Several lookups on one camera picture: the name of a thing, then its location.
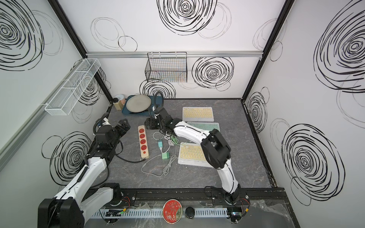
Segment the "green wireless keyboard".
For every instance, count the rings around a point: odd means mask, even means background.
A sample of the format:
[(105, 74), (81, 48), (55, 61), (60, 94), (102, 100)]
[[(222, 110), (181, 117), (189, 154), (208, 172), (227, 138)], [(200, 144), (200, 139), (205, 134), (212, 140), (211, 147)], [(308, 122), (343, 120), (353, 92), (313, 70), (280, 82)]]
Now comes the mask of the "green wireless keyboard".
[(193, 127), (206, 131), (212, 131), (213, 129), (221, 131), (219, 123), (214, 123), (214, 122), (187, 122), (187, 123)]

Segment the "green usb charger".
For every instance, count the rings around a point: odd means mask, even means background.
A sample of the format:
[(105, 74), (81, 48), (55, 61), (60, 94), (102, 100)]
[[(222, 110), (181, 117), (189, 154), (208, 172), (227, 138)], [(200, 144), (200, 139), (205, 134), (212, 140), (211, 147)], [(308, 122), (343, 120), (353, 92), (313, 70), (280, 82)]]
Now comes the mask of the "green usb charger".
[(161, 154), (162, 160), (169, 160), (170, 159), (170, 154), (169, 152), (165, 152)]

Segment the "yellow wireless keyboard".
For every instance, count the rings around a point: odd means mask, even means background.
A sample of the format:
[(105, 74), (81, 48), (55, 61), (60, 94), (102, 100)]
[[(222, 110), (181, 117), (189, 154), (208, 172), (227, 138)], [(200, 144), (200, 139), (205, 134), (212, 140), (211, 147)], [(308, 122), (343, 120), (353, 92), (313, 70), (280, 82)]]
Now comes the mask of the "yellow wireless keyboard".
[(195, 143), (183, 143), (180, 145), (178, 163), (181, 165), (212, 168), (207, 162), (201, 146)]
[(212, 107), (183, 107), (182, 120), (185, 122), (213, 122)]

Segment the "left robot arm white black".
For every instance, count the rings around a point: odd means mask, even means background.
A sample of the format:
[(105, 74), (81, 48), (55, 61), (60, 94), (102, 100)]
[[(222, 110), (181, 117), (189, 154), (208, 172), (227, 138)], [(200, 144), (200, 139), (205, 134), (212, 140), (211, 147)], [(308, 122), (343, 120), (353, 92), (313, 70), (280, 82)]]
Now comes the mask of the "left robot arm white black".
[(82, 228), (105, 204), (121, 197), (117, 183), (102, 184), (92, 188), (96, 178), (108, 168), (116, 155), (116, 147), (131, 128), (127, 119), (116, 126), (104, 113), (93, 127), (94, 146), (86, 155), (84, 166), (59, 193), (44, 199), (38, 207), (39, 228)]

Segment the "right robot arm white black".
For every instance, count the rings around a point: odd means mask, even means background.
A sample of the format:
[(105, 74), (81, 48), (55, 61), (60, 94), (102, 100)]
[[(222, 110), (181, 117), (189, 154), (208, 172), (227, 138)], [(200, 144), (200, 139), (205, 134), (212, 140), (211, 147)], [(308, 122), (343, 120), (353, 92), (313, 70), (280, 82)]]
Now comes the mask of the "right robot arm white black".
[(163, 104), (153, 102), (150, 117), (158, 122), (158, 129), (168, 136), (185, 138), (200, 145), (206, 161), (217, 170), (224, 191), (225, 201), (233, 205), (240, 200), (240, 184), (235, 178), (231, 163), (231, 147), (217, 129), (211, 131), (189, 125), (179, 118), (172, 118)]

